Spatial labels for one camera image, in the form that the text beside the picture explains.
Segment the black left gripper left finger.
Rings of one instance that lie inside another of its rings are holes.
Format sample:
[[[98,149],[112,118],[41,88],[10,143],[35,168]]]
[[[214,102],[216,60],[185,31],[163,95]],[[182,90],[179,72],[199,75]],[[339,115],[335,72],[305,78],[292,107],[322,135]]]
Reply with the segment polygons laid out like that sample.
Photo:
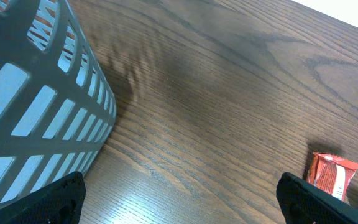
[[[78,223],[86,188],[81,172],[72,172],[0,209],[4,223]]]

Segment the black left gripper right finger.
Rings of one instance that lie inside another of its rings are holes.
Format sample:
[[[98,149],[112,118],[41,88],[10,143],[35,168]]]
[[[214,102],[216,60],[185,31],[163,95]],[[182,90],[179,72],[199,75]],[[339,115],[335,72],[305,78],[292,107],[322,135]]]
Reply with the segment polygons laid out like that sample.
[[[358,209],[289,172],[282,174],[276,195],[286,223],[358,224]]]

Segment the red white snack bar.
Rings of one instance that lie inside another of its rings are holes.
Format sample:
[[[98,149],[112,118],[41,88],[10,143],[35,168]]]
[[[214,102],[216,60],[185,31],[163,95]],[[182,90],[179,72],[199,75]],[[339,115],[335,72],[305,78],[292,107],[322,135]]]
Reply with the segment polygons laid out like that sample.
[[[314,152],[306,181],[343,201],[358,163],[332,154]]]

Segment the grey plastic mesh basket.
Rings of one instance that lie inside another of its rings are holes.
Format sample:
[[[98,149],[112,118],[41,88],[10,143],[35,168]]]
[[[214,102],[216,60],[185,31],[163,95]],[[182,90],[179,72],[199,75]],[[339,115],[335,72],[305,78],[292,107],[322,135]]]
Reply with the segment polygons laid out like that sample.
[[[116,99],[67,1],[0,1],[0,209],[88,171]]]

